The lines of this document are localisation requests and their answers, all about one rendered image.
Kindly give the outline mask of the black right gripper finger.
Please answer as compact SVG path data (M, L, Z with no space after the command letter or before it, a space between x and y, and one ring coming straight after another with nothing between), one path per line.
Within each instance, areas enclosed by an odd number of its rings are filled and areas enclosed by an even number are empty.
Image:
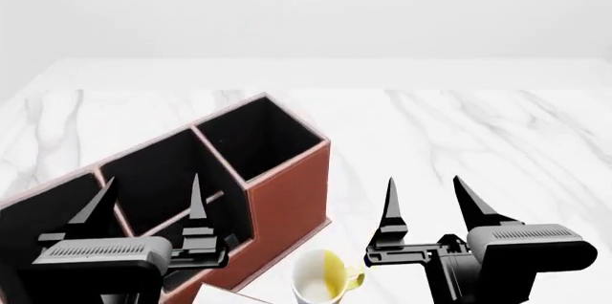
M407 225L402 217L397 188L392 177L388 180L382 218L375 233L377 248L401 246L407 234Z
M517 226L520 224L518 220L495 211L472 191L460 177L455 176L452 181L467 231L481 227Z

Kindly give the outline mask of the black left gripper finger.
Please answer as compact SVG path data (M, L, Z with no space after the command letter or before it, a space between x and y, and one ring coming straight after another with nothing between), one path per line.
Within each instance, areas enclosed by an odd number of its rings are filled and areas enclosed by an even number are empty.
M199 174L194 175L188 220L183 225L183 249L216 249L214 225L206 213Z
M55 231L40 234L37 243L43 249L49 249L63 240L96 239L106 236L114 215L117 201L117 189L113 185L115 178L96 194L68 223Z

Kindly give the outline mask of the white book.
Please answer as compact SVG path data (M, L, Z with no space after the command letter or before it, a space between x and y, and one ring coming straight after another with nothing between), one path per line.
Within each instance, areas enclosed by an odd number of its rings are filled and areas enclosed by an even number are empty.
M240 293L202 283L192 304L271 304Z

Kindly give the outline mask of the brown leather desk caddy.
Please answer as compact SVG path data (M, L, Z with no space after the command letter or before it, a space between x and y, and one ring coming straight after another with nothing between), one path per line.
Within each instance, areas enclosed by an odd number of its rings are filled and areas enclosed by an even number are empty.
M161 288L159 304L190 304L202 283L240 289L327 226L329 159L327 138L261 94L16 194L0 203L0 300L28 304L19 271L46 250L39 235L68 223L112 178L114 215L96 239L163 237L181 250L195 174L229 262Z

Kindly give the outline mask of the white and yellow mug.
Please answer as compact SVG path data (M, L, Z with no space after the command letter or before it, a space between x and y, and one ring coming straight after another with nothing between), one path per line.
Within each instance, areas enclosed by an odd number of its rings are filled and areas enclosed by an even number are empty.
M333 251L320 249L295 261L291 286L297 304L340 304L347 292L362 285L364 264L344 263Z

